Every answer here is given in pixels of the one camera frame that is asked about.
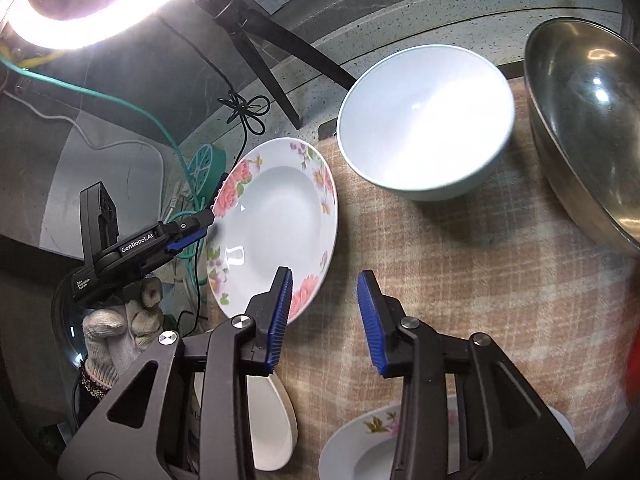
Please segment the left gloved hand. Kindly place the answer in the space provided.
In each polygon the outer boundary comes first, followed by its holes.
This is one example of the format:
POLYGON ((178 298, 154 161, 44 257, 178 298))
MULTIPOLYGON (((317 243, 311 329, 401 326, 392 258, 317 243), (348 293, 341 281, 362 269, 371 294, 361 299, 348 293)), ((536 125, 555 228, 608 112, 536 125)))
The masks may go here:
POLYGON ((87 349, 87 359, 81 365, 82 383, 98 399, 163 331, 162 282, 151 276, 140 285, 134 298, 120 302, 114 297, 82 320, 87 349))

